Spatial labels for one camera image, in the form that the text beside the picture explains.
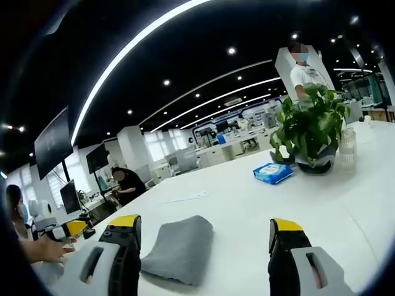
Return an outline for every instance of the potted plant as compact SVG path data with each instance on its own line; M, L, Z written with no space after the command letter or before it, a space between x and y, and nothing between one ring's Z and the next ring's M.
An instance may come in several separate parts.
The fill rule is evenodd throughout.
M270 137L275 153L270 154L275 162L296 162L305 173L321 175L333 167L345 113L351 110L335 98L340 92L313 83L304 89L308 96L298 104L289 97L284 100L277 115L281 126ZM280 146L286 147L289 158L282 156Z

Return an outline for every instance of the face mask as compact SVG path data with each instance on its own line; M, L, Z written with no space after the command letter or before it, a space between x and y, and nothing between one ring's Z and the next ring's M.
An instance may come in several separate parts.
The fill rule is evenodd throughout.
M308 58L309 58L308 52L301 52L301 62L307 62Z
M29 215L27 213L27 208L24 203L19 205L19 210L22 215L23 223L26 224L27 220L29 219Z
M312 68L311 66L306 66L303 67L303 71L305 71L306 74L315 75L316 69Z

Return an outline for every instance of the white table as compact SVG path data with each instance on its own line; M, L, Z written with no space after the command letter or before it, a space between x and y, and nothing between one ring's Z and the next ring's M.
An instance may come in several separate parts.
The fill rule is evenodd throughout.
M395 125L372 123L372 129L354 123L354 175L335 164L327 176L295 170L277 186L265 184L252 171L271 161L267 150L166 179L99 223L90 239L99 239L115 217L138 213L143 258L162 224L201 215L214 227L203 286L140 276L139 295L269 295L269 222L283 218L299 223L312 245L324 248L343 267L350 287L361 291L381 268L395 233ZM202 192L206 196L197 198Z

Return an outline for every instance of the hand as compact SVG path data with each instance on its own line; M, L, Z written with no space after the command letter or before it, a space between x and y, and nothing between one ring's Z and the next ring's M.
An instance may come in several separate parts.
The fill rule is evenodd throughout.
M59 261L64 254L74 252L72 248L63 248L65 245L63 242L55 242L46 234L41 236L36 243L39 245L41 261Z

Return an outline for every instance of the window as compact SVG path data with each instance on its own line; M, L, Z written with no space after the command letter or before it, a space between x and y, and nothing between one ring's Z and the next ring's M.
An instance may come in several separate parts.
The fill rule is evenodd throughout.
M169 154L161 131L156 131L155 133L144 133L144 137L146 139L152 161L156 162L165 158L165 156Z
M175 150L182 150L187 148L185 138L180 129L170 129L168 131L172 138L173 146Z
M22 191L23 203L25 204L28 212L29 220L31 219L29 213L29 200L37 200L36 193L33 188L33 182L31 180L30 167L25 165L13 173L8 175L6 180L7 185L17 185Z
M82 168L80 161L80 154L78 150L74 150L74 153L66 158L66 167L69 173L70 179L75 182L75 189L82 190L85 193L91 191L88 180ZM54 199L56 207L59 209L63 206L62 196L60 190L66 185L66 175L63 170L62 164L58 164L48 175L47 181L49 189L51 190L52 197Z

